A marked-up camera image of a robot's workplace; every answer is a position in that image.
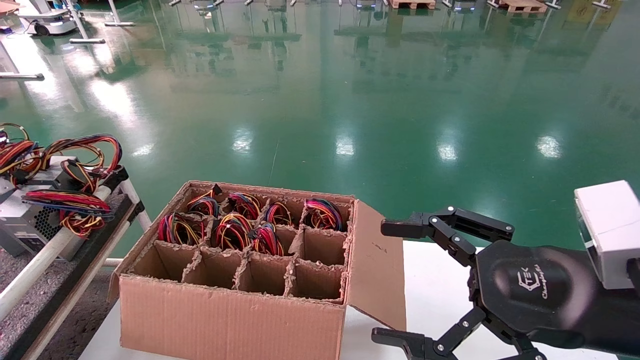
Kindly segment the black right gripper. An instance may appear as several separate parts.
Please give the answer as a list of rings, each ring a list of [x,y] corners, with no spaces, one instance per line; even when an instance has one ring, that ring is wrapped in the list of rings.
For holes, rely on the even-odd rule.
[[[480,325],[493,324],[487,312],[517,333],[573,331],[601,288],[587,253],[519,246],[510,243],[514,231],[512,224],[453,206],[412,212],[408,219],[384,219],[382,235],[430,239],[458,264],[475,268],[480,307],[473,307],[439,339],[375,327],[371,340],[402,349],[408,360],[457,360],[454,351],[462,342]],[[493,244],[477,253],[466,235]]]

